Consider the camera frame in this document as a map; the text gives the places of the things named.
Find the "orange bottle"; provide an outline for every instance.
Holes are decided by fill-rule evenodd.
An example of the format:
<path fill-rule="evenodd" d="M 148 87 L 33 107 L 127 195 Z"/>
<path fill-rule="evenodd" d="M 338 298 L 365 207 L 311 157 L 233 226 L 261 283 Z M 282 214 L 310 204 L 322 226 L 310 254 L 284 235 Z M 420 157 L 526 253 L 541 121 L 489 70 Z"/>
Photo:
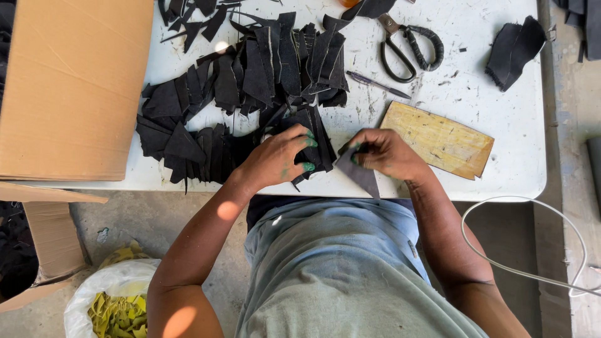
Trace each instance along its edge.
<path fill-rule="evenodd" d="M 358 4 L 359 0 L 338 0 L 338 2 L 340 2 L 342 6 L 350 8 Z"/>

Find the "hand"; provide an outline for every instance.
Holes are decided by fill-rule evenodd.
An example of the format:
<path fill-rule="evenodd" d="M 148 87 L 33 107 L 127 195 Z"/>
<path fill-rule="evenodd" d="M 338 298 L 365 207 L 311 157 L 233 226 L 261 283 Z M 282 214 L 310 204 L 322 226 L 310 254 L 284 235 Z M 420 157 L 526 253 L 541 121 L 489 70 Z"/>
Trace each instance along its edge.
<path fill-rule="evenodd" d="M 259 191 L 266 186 L 290 182 L 305 171 L 315 170 L 310 162 L 294 164 L 296 154 L 306 147 L 317 147 L 313 133 L 299 123 L 267 138 L 255 148 L 236 171 Z"/>
<path fill-rule="evenodd" d="M 408 183 L 420 183 L 432 170 L 392 129 L 361 129 L 347 143 L 359 148 L 369 144 L 368 153 L 357 153 L 352 160 L 367 169 Z"/>

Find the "scissors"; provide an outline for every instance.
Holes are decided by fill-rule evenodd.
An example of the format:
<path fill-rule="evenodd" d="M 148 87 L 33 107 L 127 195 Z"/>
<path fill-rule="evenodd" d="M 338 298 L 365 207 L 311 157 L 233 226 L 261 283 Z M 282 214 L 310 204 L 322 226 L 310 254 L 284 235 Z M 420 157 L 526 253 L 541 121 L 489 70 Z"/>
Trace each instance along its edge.
<path fill-rule="evenodd" d="M 445 46 L 442 44 L 441 38 L 439 38 L 438 35 L 436 35 L 436 33 L 434 33 L 433 31 L 431 31 L 427 28 L 423 28 L 423 27 L 410 26 L 410 25 L 409 26 L 399 25 L 396 22 L 394 22 L 394 20 L 390 17 L 390 15 L 388 13 L 384 13 L 384 14 L 380 15 L 380 17 L 378 17 L 378 21 L 380 21 L 380 23 L 384 26 L 384 29 L 386 30 L 386 40 L 381 42 L 381 44 L 380 44 L 380 55 L 382 57 L 382 63 L 384 63 L 384 69 L 386 70 L 386 73 L 393 80 L 395 80 L 397 82 L 401 82 L 402 84 L 407 84 L 407 83 L 410 83 L 411 81 L 413 81 L 415 79 L 415 75 L 416 75 L 415 68 L 411 64 L 409 59 L 407 59 L 405 54 L 403 54 L 403 52 L 390 39 L 392 37 L 392 35 L 398 31 L 402 31 L 403 36 L 407 38 L 407 41 L 409 42 L 409 46 L 413 50 L 413 54 L 415 54 L 415 57 L 417 58 L 417 62 L 419 64 L 419 67 L 422 70 L 424 70 L 426 72 L 432 72 L 432 71 L 436 70 L 442 64 L 442 60 L 444 59 Z M 434 62 L 432 62 L 431 64 L 428 63 L 428 61 L 426 61 L 426 59 L 424 58 L 424 55 L 422 55 L 421 50 L 419 49 L 419 46 L 417 44 L 417 41 L 415 40 L 415 36 L 413 35 L 413 32 L 416 32 L 418 34 L 421 34 L 421 35 L 427 37 L 432 42 L 432 45 L 434 46 L 435 59 L 434 59 Z M 392 72 L 392 70 L 388 66 L 388 63 L 386 62 L 386 54 L 385 54 L 386 45 L 388 45 L 392 49 L 392 51 L 395 54 L 397 54 L 397 56 L 405 64 L 407 69 L 411 72 L 410 77 L 401 78 Z"/>

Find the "white plastic bag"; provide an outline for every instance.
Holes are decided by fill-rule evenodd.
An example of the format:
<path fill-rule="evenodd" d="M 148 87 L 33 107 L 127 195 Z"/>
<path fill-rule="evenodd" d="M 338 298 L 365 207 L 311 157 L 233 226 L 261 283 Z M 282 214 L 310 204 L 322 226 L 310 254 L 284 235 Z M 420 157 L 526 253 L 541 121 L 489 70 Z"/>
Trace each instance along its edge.
<path fill-rule="evenodd" d="M 150 280 L 160 259 L 133 259 L 109 265 L 89 276 L 65 308 L 67 338 L 98 338 L 92 329 L 88 310 L 99 292 L 109 296 L 137 296 L 148 292 Z"/>

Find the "black taped handle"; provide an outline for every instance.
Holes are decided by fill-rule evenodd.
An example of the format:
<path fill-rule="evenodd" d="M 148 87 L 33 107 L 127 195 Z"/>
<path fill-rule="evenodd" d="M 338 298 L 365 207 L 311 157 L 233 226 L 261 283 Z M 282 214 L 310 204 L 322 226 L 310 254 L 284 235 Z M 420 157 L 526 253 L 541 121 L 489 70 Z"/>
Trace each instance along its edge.
<path fill-rule="evenodd" d="M 386 62 L 386 45 L 390 46 L 390 48 L 392 49 L 392 51 L 397 54 L 397 56 L 399 57 L 399 59 L 401 59 L 401 61 L 405 64 L 405 67 L 407 67 L 407 69 L 411 72 L 411 76 L 404 79 L 404 78 L 400 78 L 398 77 L 395 73 L 392 72 L 392 70 L 390 69 L 390 67 L 388 66 L 388 62 Z M 414 66 L 411 64 L 411 62 L 409 61 L 409 59 L 407 59 L 407 57 L 405 56 L 405 54 L 403 54 L 403 52 L 392 42 L 392 40 L 390 40 L 390 37 L 386 38 L 386 41 L 383 41 L 380 43 L 380 56 L 382 57 L 382 64 L 384 64 L 384 69 L 386 70 L 386 73 L 395 81 L 400 82 L 402 84 L 408 84 L 411 81 L 413 81 L 413 79 L 415 79 L 415 75 L 417 74 L 417 72 L 415 71 Z"/>
<path fill-rule="evenodd" d="M 432 42 L 432 45 L 434 46 L 435 55 L 433 63 L 429 64 L 428 61 L 426 61 L 426 59 L 424 58 L 424 55 L 422 55 L 412 31 L 427 37 Z M 419 67 L 422 70 L 425 70 L 426 72 L 432 72 L 433 70 L 438 69 L 438 67 L 440 67 L 440 65 L 442 64 L 442 60 L 444 59 L 445 54 L 445 46 L 442 44 L 441 38 L 439 38 L 438 35 L 436 35 L 436 33 L 429 30 L 428 28 L 418 26 L 407 26 L 404 32 L 405 34 L 407 34 L 407 41 L 409 42 L 409 46 L 411 46 L 411 49 L 413 50 L 413 53 L 417 58 Z"/>

